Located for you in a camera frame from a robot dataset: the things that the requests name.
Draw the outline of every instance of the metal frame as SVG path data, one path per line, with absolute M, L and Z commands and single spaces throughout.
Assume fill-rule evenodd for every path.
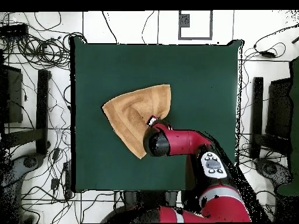
M 182 37 L 181 28 L 190 27 L 190 22 L 184 22 L 185 19 L 190 21 L 189 14 L 182 14 L 182 11 L 179 10 L 179 40 L 212 40 L 213 37 L 213 11 L 210 11 L 210 36 L 209 37 Z
M 39 70 L 37 81 L 36 101 L 36 129 L 17 131 L 4 134 L 2 141 L 5 148 L 9 149 L 36 141 L 36 153 L 46 155 L 48 150 L 48 82 L 51 72 Z

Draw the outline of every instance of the green table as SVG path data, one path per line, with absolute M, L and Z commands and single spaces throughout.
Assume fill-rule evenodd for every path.
M 206 131 L 235 159 L 238 49 L 230 45 L 83 44 L 75 38 L 76 190 L 184 190 L 186 156 L 136 158 L 101 106 L 170 84 L 167 120 Z

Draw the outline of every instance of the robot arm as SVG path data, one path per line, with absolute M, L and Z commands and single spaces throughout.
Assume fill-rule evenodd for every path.
M 151 156 L 187 155 L 186 168 L 193 172 L 194 187 L 182 193 L 184 209 L 213 222 L 250 222 L 248 211 L 234 183 L 223 153 L 198 131 L 174 130 L 154 116 L 144 137 Z

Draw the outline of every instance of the white floor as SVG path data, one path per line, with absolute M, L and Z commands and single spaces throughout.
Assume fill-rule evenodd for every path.
M 291 11 L 286 10 L 214 10 L 213 11 L 213 39 L 208 40 L 178 40 L 178 11 L 153 11 L 147 10 L 144 12 L 104 12 L 107 21 L 113 31 L 118 43 L 125 44 L 217 44 L 225 45 L 232 39 L 243 39 L 245 41 L 244 49 L 252 48 L 255 42 L 261 37 L 273 33 L 278 29 L 295 25 L 298 22 L 298 18 L 292 16 Z M 38 22 L 46 29 L 49 29 L 57 24 L 58 26 L 52 28 L 50 31 L 40 31 L 44 30 L 36 18 L 34 13 L 12 13 L 9 15 L 9 19 L 12 22 L 25 22 L 30 23 L 31 27 L 29 33 L 33 36 L 42 36 L 44 39 L 55 38 L 58 36 L 62 38 L 66 35 L 65 33 L 80 32 L 86 37 L 88 43 L 115 43 L 115 38 L 111 34 L 107 27 L 105 19 L 101 12 L 61 12 L 61 23 L 59 24 L 59 13 L 58 12 L 38 12 L 36 13 L 36 18 Z M 200 15 L 200 13 L 191 13 L 191 17 L 194 15 Z M 286 52 L 279 58 L 275 59 L 265 59 L 261 56 L 251 58 L 247 61 L 244 66 L 248 73 L 248 77 L 242 68 L 242 75 L 244 79 L 244 84 L 248 83 L 246 87 L 246 92 L 249 98 L 246 97 L 245 90 L 242 91 L 242 106 L 245 107 L 251 103 L 251 82 L 253 77 L 262 76 L 264 77 L 264 99 L 268 98 L 268 86 L 271 81 L 276 79 L 287 78 L 290 76 L 290 71 L 288 68 L 288 62 L 299 56 L 299 42 L 292 44 L 291 41 L 299 36 L 299 29 L 288 29 L 284 32 L 278 33 L 276 35 L 270 36 L 263 39 L 258 43 L 258 50 L 267 50 L 276 43 L 284 43 L 286 46 Z M 278 55 L 283 52 L 283 46 L 277 45 Z M 248 55 L 254 52 L 253 49 L 246 52 L 244 55 Z M 26 60 L 19 54 L 11 54 L 9 60 L 7 59 L 7 64 L 9 62 L 10 66 L 20 68 L 23 72 L 23 83 L 24 90 L 27 95 L 27 101 L 23 100 L 23 106 L 28 112 L 33 125 L 36 124 L 36 93 L 34 92 L 34 87 L 37 86 L 37 71 L 32 68 L 29 64 L 20 64 L 20 62 L 26 62 Z M 34 65 L 35 68 L 42 68 L 41 66 Z M 61 68 L 51 68 L 50 71 L 53 74 L 53 80 L 50 80 L 50 93 L 49 96 L 49 107 L 54 107 L 50 114 L 49 119 L 49 131 L 48 139 L 53 144 L 60 140 L 63 135 L 65 140 L 60 144 L 60 148 L 67 148 L 70 144 L 70 113 L 67 109 L 67 103 L 63 100 L 61 94 L 64 89 L 70 84 L 69 71 Z M 66 99 L 70 101 L 70 89 L 66 91 Z M 265 131 L 266 126 L 266 109 L 267 101 L 264 101 L 264 119 L 263 119 L 263 131 Z M 247 107 L 244 109 L 244 114 L 242 116 L 242 122 L 244 124 L 245 134 L 249 133 L 249 120 L 251 114 L 251 108 Z M 23 122 L 21 124 L 11 124 L 10 128 L 6 129 L 6 132 L 14 132 L 24 130 L 24 128 L 31 128 L 31 123 L 23 112 Z M 245 144 L 246 139 L 241 138 L 241 143 Z M 13 158 L 17 158 L 20 155 L 25 155 L 30 151 L 34 151 L 35 144 L 29 143 L 20 148 L 18 148 L 13 153 Z M 71 151 L 66 149 L 66 154 L 62 159 L 55 164 L 55 171 L 59 175 L 59 170 L 62 169 L 62 164 L 71 158 Z M 247 158 L 242 157 L 242 162 L 246 161 Z M 50 191 L 51 176 L 49 177 L 47 159 L 45 159 L 44 164 L 38 170 L 29 173 L 26 179 L 31 180 L 25 181 L 22 188 L 22 193 L 26 194 L 34 186 L 43 187 L 46 192 Z M 272 184 L 269 180 L 258 175 L 254 169 L 250 169 L 252 166 L 251 162 L 241 165 L 242 171 L 245 173 L 246 178 L 257 192 L 260 190 L 273 191 Z M 78 223 L 80 219 L 82 221 L 83 214 L 81 213 L 84 209 L 90 207 L 96 199 L 96 202 L 88 210 L 84 212 L 83 223 L 99 223 L 110 211 L 113 210 L 113 205 L 116 200 L 119 199 L 119 193 L 113 195 L 112 191 L 87 191 L 82 194 L 77 194 L 73 202 L 70 202 L 71 206 L 69 211 L 67 204 L 62 204 L 56 202 L 51 203 L 51 197 L 45 194 L 42 190 L 34 188 L 30 195 L 27 195 L 23 204 L 25 208 L 30 208 L 31 211 L 38 212 L 40 214 L 39 223 L 51 223 L 60 218 L 66 211 L 67 213 L 60 219 L 59 223 Z M 57 198 L 63 199 L 62 189 L 58 190 Z M 258 199 L 262 205 L 269 204 L 274 205 L 275 199 L 268 193 L 260 193 Z M 178 206 L 180 204 L 180 195 L 178 196 Z

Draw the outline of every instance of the orange towel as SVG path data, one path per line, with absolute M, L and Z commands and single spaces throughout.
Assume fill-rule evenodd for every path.
M 165 118 L 171 106 L 170 85 L 158 85 L 122 94 L 102 107 L 115 133 L 139 159 L 146 152 L 143 137 L 147 121 L 154 115 Z

